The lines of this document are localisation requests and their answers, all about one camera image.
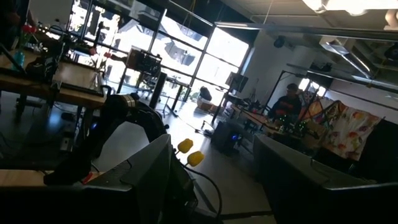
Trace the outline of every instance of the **man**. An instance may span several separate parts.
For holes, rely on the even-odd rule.
[[[27,0],[0,0],[0,43],[11,49],[21,27],[27,21],[35,27],[32,13],[28,10]]]
[[[286,96],[279,98],[272,109],[268,112],[268,118],[278,119],[284,115],[297,119],[301,111],[301,101],[297,96],[299,87],[291,83],[287,86]]]

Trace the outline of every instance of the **concrete floor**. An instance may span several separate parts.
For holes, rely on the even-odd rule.
[[[2,113],[0,114],[0,131],[8,139],[23,139],[24,134],[29,130],[34,115],[32,108],[26,108],[22,120],[19,125],[15,125],[12,121],[15,113],[15,100],[18,95],[3,92],[1,98]],[[159,109],[163,109],[165,100],[158,105]],[[62,109],[73,111],[75,107],[63,105]],[[223,214],[243,213],[243,212],[260,212],[269,211],[270,206],[262,186],[254,181],[251,169],[251,155],[244,150],[240,150],[238,155],[228,157],[213,149],[210,140],[201,134],[195,133],[194,128],[199,128],[203,120],[211,121],[211,116],[200,112],[193,103],[179,103],[179,118],[172,115],[166,116],[165,124],[169,124],[169,134],[172,136],[172,144],[176,146],[179,142],[186,138],[190,138],[194,142],[194,146],[190,152],[201,151],[205,155],[205,160],[195,167],[196,171],[202,172],[212,178],[221,190],[223,198]],[[60,113],[58,109],[54,109],[54,113]],[[129,136],[128,138],[118,138],[118,133]],[[118,165],[128,157],[135,154],[148,144],[148,140],[141,127],[135,124],[129,124],[119,127],[114,136],[111,137],[104,145],[101,156],[94,161],[94,164],[101,171],[107,171]],[[182,163],[187,160],[187,155],[179,153],[178,158]],[[218,197],[213,186],[202,177],[195,174],[192,175],[197,184],[200,186],[212,207],[218,209]],[[197,194],[200,201],[199,207],[209,210],[205,201]],[[255,217],[243,220],[228,220],[228,224],[240,223],[275,223],[271,217]]]

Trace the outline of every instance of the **white wall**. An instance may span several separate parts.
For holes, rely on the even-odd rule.
[[[339,80],[334,80],[330,86],[330,91],[328,91],[325,96],[331,98],[332,100],[340,100],[347,106],[367,111],[380,118],[386,117],[385,119],[387,121],[398,124],[398,111],[385,108],[383,106],[370,103],[364,100],[360,100],[352,96],[347,96],[341,93],[337,93],[333,90],[341,93],[347,93],[352,96],[357,96],[372,102],[376,102],[382,105],[398,109],[398,100],[386,97],[389,95],[391,96],[397,96],[397,95],[389,93],[387,91],[378,90],[375,88],[368,88],[366,86],[358,85],[355,83],[348,83]]]
[[[34,19],[43,24],[66,25],[69,21],[73,0],[30,0],[29,9]]]
[[[254,43],[254,52],[251,60],[244,71],[243,75],[249,78],[240,97],[247,98],[256,88],[257,99],[261,103],[266,103],[271,98],[269,105],[273,105],[277,99],[285,95],[286,86],[290,83],[301,82],[301,78],[295,76],[284,75],[283,79],[275,89],[271,96],[272,89],[277,84],[278,77],[283,70],[289,72],[302,73],[293,68],[286,66],[287,63],[300,65],[303,67],[310,67],[315,59],[316,52],[306,47],[298,46],[293,50],[287,47],[275,48],[274,39],[267,35],[264,31],[260,31]]]

